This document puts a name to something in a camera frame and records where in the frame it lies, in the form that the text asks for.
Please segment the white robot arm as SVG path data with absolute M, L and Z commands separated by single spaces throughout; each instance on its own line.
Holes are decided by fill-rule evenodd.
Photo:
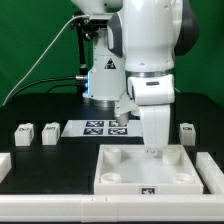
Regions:
M 124 126 L 130 114 L 142 124 L 144 145 L 168 145 L 175 100 L 174 60 L 198 39 L 189 0 L 71 0 L 83 13 L 80 27 L 93 42 L 84 101 L 112 106 Z

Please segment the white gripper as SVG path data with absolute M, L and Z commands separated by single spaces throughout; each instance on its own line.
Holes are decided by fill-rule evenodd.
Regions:
M 140 121 L 144 145 L 157 150 L 168 145 L 170 105 L 140 106 Z

